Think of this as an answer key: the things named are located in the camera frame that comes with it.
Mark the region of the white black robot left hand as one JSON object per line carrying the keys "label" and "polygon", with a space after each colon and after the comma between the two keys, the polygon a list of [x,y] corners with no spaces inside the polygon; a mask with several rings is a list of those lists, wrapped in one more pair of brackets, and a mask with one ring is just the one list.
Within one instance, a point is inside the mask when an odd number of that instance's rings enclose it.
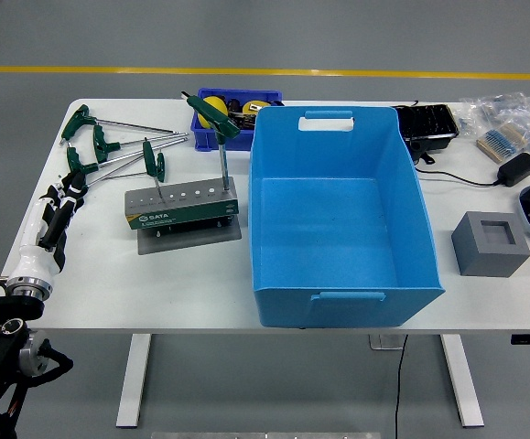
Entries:
{"label": "white black robot left hand", "polygon": [[53,277],[65,263],[66,229],[87,191],[85,175],[71,171],[37,199],[21,234],[20,260],[9,276],[8,290],[39,284],[43,292],[52,291]]}

